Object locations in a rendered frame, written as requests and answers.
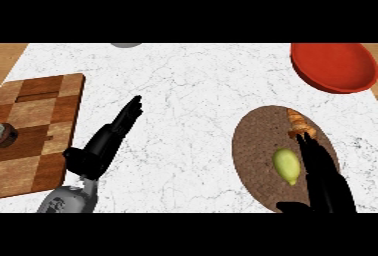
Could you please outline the red bowl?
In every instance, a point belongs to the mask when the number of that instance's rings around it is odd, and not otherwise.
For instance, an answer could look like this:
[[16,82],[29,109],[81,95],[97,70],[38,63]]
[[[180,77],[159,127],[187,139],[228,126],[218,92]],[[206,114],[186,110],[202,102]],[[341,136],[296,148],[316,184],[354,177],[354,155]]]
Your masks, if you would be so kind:
[[360,43],[292,43],[292,68],[317,90],[350,94],[367,90],[378,80],[378,63]]

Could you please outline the dark round object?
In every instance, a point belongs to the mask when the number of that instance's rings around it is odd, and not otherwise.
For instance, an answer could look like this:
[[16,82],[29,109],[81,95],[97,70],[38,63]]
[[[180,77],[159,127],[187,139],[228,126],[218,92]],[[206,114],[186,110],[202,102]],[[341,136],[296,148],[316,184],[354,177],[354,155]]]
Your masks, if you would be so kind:
[[8,123],[0,123],[0,148],[8,147],[17,139],[17,130]]

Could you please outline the orange croissant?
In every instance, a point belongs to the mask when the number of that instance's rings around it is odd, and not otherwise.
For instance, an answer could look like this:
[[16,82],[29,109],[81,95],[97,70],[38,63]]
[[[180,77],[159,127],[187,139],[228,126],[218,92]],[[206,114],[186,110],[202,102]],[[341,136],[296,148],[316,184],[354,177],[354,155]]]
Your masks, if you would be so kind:
[[304,133],[308,133],[310,138],[314,139],[316,129],[308,125],[302,115],[295,110],[288,108],[286,117],[290,124],[288,131],[289,138],[293,139],[296,135],[304,135]]

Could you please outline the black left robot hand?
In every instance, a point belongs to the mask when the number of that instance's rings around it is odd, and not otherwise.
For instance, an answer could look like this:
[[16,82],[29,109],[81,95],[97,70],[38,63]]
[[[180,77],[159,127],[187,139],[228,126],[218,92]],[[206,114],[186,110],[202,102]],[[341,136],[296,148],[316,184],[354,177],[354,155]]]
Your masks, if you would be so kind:
[[69,147],[62,153],[66,169],[88,180],[97,180],[107,170],[125,135],[143,113],[140,100],[140,95],[130,100],[113,121],[93,135],[85,147]]

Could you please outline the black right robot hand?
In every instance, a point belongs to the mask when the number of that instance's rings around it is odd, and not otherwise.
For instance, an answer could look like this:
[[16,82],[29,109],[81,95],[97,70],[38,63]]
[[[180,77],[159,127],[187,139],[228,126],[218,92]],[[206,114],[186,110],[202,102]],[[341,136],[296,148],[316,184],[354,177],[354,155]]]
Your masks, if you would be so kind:
[[324,147],[308,133],[295,135],[305,167],[305,181],[310,204],[277,202],[283,213],[355,214],[355,205],[345,178],[336,171],[332,157]]

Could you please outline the checkered wooden cutting board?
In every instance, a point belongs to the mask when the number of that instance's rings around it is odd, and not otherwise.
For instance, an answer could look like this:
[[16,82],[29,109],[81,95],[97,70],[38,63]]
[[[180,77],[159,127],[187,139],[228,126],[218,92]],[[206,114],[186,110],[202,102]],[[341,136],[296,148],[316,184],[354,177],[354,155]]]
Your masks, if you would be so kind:
[[14,143],[0,148],[0,198],[63,183],[62,152],[72,143],[84,80],[76,73],[0,86],[0,123],[17,130]]

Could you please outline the brown oval placemat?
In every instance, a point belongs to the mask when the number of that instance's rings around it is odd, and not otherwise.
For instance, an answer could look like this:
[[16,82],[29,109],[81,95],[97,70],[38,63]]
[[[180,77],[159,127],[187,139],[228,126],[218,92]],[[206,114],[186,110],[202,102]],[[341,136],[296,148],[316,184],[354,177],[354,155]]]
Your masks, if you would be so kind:
[[288,148],[301,157],[296,141],[289,138],[290,123],[283,106],[262,106],[240,119],[231,139],[231,157],[240,182],[261,205],[279,212],[277,202],[310,204],[305,170],[293,186],[282,179],[273,167],[273,153]]

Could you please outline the yellow-green lemon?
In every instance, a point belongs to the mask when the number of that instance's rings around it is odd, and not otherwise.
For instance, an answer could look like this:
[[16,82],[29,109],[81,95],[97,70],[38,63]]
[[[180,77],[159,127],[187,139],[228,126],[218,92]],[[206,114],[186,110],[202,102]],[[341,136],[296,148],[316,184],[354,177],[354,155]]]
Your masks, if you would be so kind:
[[295,153],[289,149],[280,148],[276,150],[271,160],[279,176],[293,186],[301,172],[299,160]]

